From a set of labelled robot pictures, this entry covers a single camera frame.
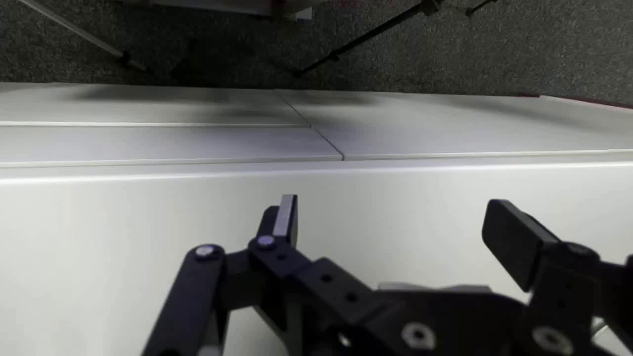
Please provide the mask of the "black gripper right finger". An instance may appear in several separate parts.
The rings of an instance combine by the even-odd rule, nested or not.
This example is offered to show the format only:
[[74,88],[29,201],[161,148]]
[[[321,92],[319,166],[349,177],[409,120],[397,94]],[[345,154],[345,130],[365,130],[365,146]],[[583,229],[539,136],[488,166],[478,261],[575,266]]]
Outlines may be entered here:
[[633,266],[602,261],[596,251],[563,241],[507,199],[490,199],[482,241],[513,282],[529,292],[515,324],[527,356],[612,356],[590,338],[600,318],[633,348]]

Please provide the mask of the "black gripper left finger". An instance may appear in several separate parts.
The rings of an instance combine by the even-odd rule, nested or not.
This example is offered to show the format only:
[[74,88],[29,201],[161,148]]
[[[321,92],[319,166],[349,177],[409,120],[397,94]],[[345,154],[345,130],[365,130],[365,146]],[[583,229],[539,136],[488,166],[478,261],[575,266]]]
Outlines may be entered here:
[[333,284],[333,263],[314,263],[296,249],[298,195],[268,205],[240,251],[217,243],[191,247],[163,298],[139,356],[223,356],[229,318],[252,308],[288,356],[359,356],[357,332],[312,300],[323,286],[355,302],[357,292]]

